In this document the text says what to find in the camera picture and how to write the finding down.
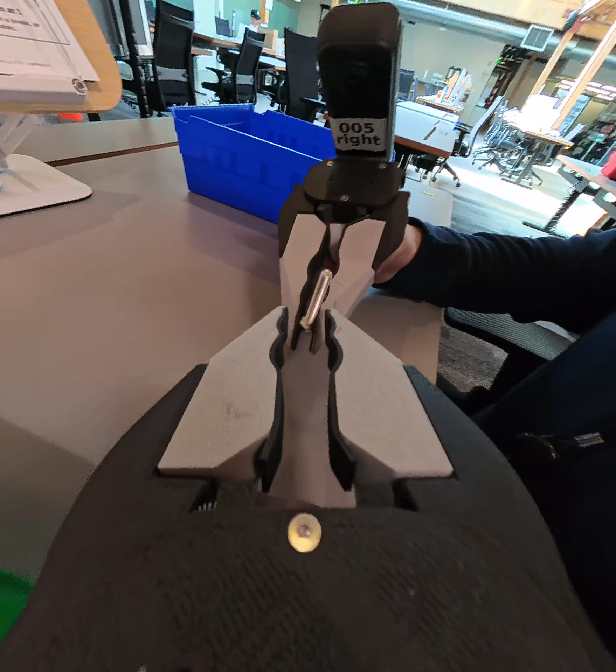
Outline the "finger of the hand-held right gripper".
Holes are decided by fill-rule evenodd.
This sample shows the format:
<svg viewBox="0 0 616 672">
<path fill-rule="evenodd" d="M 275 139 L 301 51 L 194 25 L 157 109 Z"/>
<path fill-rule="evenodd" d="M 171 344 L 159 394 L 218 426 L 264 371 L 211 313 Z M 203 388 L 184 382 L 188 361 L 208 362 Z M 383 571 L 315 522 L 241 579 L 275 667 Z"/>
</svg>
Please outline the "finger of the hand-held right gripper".
<svg viewBox="0 0 616 672">
<path fill-rule="evenodd" d="M 360 220 L 349 225 L 329 224 L 328 256 L 323 268 L 333 273 L 324 309 L 323 337 L 327 310 L 349 317 L 372 286 L 373 262 L 385 223 Z"/>
<path fill-rule="evenodd" d="M 323 344 L 327 298 L 312 331 L 303 331 L 299 323 L 308 307 L 315 282 L 320 272 L 325 269 L 323 264 L 328 256 L 328 241 L 328 226 L 316 215 L 298 214 L 279 259 L 280 298 L 288 315 L 286 344 L 291 350 L 305 347 L 309 351 L 318 351 Z"/>
</svg>

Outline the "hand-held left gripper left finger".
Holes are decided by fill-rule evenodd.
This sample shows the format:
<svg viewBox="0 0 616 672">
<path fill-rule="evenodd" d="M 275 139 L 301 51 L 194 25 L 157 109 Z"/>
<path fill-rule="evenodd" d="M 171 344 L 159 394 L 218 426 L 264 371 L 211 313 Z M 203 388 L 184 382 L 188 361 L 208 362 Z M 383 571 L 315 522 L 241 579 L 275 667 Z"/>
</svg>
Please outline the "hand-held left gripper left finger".
<svg viewBox="0 0 616 672">
<path fill-rule="evenodd" d="M 287 331 L 287 307 L 274 308 L 210 359 L 157 465 L 161 475 L 260 482 L 269 492 L 282 457 Z"/>
</svg>

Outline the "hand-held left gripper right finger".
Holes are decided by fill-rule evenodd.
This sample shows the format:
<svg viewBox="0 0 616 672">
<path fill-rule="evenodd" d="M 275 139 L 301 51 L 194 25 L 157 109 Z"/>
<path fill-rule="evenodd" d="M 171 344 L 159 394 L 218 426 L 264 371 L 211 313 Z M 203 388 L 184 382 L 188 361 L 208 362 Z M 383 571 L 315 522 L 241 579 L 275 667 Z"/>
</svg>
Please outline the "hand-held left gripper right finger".
<svg viewBox="0 0 616 672">
<path fill-rule="evenodd" d="M 410 368 L 336 310 L 325 329 L 329 462 L 343 490 L 452 476 Z"/>
</svg>

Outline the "silver bolt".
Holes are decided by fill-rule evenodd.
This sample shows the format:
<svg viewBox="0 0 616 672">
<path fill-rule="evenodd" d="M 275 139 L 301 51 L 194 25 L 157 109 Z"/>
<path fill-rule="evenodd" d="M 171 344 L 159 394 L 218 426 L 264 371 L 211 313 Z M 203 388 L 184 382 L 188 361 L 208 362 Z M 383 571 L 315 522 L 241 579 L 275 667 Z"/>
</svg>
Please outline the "silver bolt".
<svg viewBox="0 0 616 672">
<path fill-rule="evenodd" d="M 325 298 L 327 298 L 332 278 L 333 273 L 331 270 L 324 269 L 320 272 L 317 281 L 315 282 L 308 307 L 299 321 L 299 325 L 303 331 L 312 331 L 317 325 L 320 311 Z"/>
</svg>

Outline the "blue plastic bin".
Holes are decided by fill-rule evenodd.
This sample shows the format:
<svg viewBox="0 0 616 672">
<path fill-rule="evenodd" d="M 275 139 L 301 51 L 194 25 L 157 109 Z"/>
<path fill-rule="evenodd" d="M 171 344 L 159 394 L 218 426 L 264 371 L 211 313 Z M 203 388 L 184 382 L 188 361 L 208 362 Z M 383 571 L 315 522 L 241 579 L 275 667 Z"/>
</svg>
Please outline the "blue plastic bin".
<svg viewBox="0 0 616 672">
<path fill-rule="evenodd" d="M 270 223 L 310 168 L 335 157 L 329 129 L 253 104 L 169 111 L 189 190 Z"/>
</svg>

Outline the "person's right forearm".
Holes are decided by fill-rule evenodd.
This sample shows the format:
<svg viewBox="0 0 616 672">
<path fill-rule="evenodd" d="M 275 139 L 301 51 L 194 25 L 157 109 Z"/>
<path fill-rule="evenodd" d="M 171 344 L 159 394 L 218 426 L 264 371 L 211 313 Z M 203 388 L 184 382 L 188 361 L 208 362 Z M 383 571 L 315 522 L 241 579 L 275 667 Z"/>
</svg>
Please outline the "person's right forearm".
<svg viewBox="0 0 616 672">
<path fill-rule="evenodd" d="M 616 312 L 616 229 L 559 239 L 421 226 L 417 255 L 375 288 L 442 308 L 555 323 L 578 335 Z"/>
</svg>

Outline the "person's right hand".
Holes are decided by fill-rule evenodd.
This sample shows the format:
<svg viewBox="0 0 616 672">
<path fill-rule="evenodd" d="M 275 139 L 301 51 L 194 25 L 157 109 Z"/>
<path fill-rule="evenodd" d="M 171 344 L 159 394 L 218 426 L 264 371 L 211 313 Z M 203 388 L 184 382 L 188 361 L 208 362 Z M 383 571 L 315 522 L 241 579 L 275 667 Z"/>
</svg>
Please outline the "person's right hand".
<svg viewBox="0 0 616 672">
<path fill-rule="evenodd" d="M 399 247 L 381 264 L 374 274 L 373 285 L 384 284 L 407 267 L 417 255 L 423 240 L 422 222 L 409 218 Z"/>
</svg>

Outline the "black office chair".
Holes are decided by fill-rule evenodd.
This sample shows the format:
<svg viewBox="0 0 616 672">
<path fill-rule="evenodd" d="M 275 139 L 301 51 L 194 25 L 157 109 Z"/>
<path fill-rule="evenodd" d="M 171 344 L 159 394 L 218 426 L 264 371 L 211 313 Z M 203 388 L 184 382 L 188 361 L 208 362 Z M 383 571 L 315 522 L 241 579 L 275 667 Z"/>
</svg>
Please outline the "black office chair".
<svg viewBox="0 0 616 672">
<path fill-rule="evenodd" d="M 257 101 L 256 72 L 262 55 L 265 37 L 250 29 L 245 30 L 243 41 L 235 54 L 226 48 L 217 50 L 217 59 L 225 66 L 217 69 L 207 66 L 218 80 L 201 82 L 219 98 L 219 104 L 255 104 Z"/>
<path fill-rule="evenodd" d="M 196 105 L 192 43 L 193 5 L 186 1 L 157 1 L 152 40 L 152 75 L 148 103 L 159 116 L 170 107 Z"/>
<path fill-rule="evenodd" d="M 319 101 L 317 45 L 315 36 L 304 36 L 289 28 L 284 29 L 285 112 L 311 124 L 318 110 L 326 109 Z"/>
</svg>

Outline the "grey mesh office chair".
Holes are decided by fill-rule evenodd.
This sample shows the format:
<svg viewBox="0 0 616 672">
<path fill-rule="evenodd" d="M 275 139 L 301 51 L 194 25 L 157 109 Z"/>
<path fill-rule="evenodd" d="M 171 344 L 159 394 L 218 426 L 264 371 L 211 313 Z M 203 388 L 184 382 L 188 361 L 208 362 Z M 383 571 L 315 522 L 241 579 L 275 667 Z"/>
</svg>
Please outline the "grey mesh office chair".
<svg viewBox="0 0 616 672">
<path fill-rule="evenodd" d="M 499 399 L 507 391 L 552 361 L 578 340 L 566 329 L 544 321 L 519 323 L 510 315 L 476 313 L 457 308 L 444 311 L 446 324 L 506 353 L 488 393 Z"/>
</svg>

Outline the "person's dark clothing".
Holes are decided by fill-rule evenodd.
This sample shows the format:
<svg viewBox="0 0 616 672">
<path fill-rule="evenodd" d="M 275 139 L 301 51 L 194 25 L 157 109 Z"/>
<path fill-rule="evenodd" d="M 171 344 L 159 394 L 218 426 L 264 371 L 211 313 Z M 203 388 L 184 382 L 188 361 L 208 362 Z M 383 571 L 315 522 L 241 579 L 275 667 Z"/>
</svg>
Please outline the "person's dark clothing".
<svg viewBox="0 0 616 672">
<path fill-rule="evenodd" d="M 616 310 L 473 419 L 531 493 L 616 659 Z"/>
</svg>

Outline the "wooden board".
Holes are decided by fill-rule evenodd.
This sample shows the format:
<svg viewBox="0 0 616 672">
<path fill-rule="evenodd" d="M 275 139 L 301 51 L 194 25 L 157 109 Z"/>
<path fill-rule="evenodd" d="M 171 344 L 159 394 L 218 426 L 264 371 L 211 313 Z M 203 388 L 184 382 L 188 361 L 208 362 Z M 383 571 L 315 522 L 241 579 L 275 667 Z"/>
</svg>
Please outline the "wooden board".
<svg viewBox="0 0 616 672">
<path fill-rule="evenodd" d="M 0 105 L 0 113 L 99 113 L 115 107 L 121 96 L 116 60 L 87 1 L 56 1 L 93 64 L 100 82 L 89 83 L 84 103 Z"/>
</svg>

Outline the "white document stand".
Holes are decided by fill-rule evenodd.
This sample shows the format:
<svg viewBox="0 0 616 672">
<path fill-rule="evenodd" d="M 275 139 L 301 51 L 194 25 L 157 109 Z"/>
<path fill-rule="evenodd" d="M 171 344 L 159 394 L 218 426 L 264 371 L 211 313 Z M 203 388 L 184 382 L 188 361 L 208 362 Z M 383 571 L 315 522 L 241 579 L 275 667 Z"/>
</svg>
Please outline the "white document stand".
<svg viewBox="0 0 616 672">
<path fill-rule="evenodd" d="M 55 167 L 16 153 L 42 115 L 12 113 L 0 127 L 0 218 L 80 202 L 92 189 Z"/>
</svg>

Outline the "white instruction sheet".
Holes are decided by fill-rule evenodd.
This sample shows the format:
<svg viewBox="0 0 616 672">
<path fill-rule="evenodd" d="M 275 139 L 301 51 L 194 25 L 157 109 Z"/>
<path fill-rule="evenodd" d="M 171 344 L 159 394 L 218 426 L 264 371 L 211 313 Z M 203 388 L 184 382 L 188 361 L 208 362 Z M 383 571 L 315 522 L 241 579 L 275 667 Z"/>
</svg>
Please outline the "white instruction sheet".
<svg viewBox="0 0 616 672">
<path fill-rule="evenodd" d="M 98 82 L 55 1 L 0 1 L 0 105 L 84 103 Z"/>
</svg>

